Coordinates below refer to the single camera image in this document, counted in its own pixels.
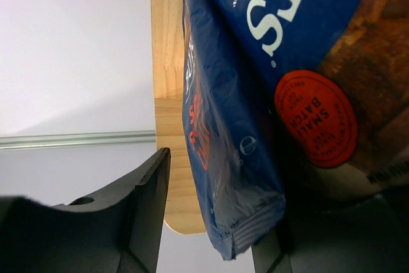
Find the blue spicy chilli bag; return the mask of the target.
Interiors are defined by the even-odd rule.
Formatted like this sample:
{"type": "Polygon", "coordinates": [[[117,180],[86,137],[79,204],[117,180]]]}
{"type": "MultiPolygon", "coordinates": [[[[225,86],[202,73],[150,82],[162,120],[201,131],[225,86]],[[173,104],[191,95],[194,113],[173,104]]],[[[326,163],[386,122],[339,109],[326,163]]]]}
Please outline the blue spicy chilli bag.
{"type": "Polygon", "coordinates": [[[183,0],[183,27],[189,162],[210,241],[224,260],[233,260],[284,215],[272,117],[215,1],[183,0]]]}
{"type": "Polygon", "coordinates": [[[337,200],[408,185],[408,0],[214,0],[274,103],[285,173],[337,200]]]}

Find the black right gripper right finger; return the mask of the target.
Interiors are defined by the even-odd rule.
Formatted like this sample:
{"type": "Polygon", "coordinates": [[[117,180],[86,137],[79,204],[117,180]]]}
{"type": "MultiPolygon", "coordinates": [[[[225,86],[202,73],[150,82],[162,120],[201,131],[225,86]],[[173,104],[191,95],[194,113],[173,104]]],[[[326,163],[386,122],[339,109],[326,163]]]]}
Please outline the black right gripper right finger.
{"type": "Polygon", "coordinates": [[[408,188],[332,210],[290,205],[252,257],[256,272],[408,272],[408,188]]]}

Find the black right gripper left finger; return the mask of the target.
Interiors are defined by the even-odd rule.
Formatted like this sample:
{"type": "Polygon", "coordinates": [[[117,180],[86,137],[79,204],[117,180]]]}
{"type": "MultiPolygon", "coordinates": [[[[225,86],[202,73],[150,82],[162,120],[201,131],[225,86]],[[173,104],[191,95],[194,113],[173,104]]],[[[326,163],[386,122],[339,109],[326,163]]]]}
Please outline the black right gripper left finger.
{"type": "Polygon", "coordinates": [[[2,272],[155,272],[171,152],[68,205],[1,198],[2,272]]]}

